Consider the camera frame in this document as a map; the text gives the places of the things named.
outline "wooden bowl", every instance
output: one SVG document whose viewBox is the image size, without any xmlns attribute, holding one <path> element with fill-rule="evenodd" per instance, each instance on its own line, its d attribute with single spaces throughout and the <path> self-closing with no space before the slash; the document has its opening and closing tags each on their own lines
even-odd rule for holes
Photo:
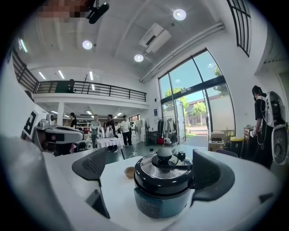
<svg viewBox="0 0 289 231">
<path fill-rule="evenodd" d="M 124 173 L 127 176 L 127 178 L 133 179 L 134 178 L 134 174 L 135 174 L 135 167 L 126 168 Z"/>
</svg>

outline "ceiling light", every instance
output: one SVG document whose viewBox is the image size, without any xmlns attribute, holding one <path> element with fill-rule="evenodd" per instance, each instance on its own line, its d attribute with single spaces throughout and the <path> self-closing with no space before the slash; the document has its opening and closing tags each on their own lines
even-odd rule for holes
<svg viewBox="0 0 289 231">
<path fill-rule="evenodd" d="M 39 74 L 41 75 L 41 77 L 42 77 L 43 79 L 46 79 L 41 72 L 39 72 Z"/>
<path fill-rule="evenodd" d="M 173 17 L 178 21 L 182 21 L 186 18 L 186 12 L 182 9 L 177 9 L 173 12 Z"/>
<path fill-rule="evenodd" d="M 27 51 L 26 46 L 25 46 L 25 44 L 24 44 L 24 42 L 23 42 L 22 39 L 20 39 L 20 43 L 21 43 L 21 45 L 22 45 L 24 51 L 27 53 L 28 51 Z"/>
<path fill-rule="evenodd" d="M 135 61 L 136 62 L 141 62 L 142 60 L 144 60 L 144 57 L 142 55 L 136 55 L 135 56 Z"/>
<path fill-rule="evenodd" d="M 90 75 L 90 80 L 93 80 L 92 71 L 89 72 L 89 75 Z"/>
<path fill-rule="evenodd" d="M 60 76 L 64 79 L 64 76 L 62 74 L 62 72 L 59 70 L 58 73 L 60 74 Z"/>
<path fill-rule="evenodd" d="M 91 41 L 88 41 L 88 40 L 85 40 L 83 43 L 82 43 L 82 47 L 86 50 L 91 50 L 92 49 L 92 42 Z"/>
</svg>

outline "trash can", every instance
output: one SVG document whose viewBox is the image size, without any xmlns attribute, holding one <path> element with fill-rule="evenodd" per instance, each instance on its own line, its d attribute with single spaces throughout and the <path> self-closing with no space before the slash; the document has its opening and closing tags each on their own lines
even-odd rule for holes
<svg viewBox="0 0 289 231">
<path fill-rule="evenodd" d="M 243 138 L 231 137 L 230 140 L 231 140 L 231 152 L 236 153 L 238 157 L 240 157 L 242 151 Z"/>
</svg>

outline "white countertop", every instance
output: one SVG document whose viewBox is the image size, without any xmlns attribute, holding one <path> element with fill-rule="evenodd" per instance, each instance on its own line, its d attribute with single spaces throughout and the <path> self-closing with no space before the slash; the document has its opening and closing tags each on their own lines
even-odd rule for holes
<svg viewBox="0 0 289 231">
<path fill-rule="evenodd" d="M 127 179 L 123 173 L 126 167 L 134 166 L 141 158 L 134 157 L 106 165 L 104 169 L 101 176 L 102 193 L 111 216 L 111 220 L 107 220 L 84 202 L 97 183 L 82 179 L 71 169 L 75 160 L 92 151 L 61 157 L 47 155 L 46 159 L 53 189 L 76 230 L 159 231 L 165 227 L 166 230 L 182 231 L 246 230 L 267 212 L 281 188 L 277 178 L 259 164 L 204 151 L 233 169 L 235 183 L 231 190 L 212 202 L 196 201 L 190 209 L 187 206 L 175 217 L 155 220 L 138 210 L 133 192 L 134 181 Z M 261 204 L 258 196 L 266 193 L 273 193 L 274 197 Z"/>
</svg>

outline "white tablecloth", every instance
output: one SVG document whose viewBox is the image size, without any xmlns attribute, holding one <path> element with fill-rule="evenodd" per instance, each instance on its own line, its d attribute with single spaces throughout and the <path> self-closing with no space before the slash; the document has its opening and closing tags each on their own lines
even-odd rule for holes
<svg viewBox="0 0 289 231">
<path fill-rule="evenodd" d="M 96 139 L 98 148 L 107 148 L 108 146 L 117 145 L 120 149 L 124 145 L 123 139 L 120 138 L 102 138 Z"/>
</svg>

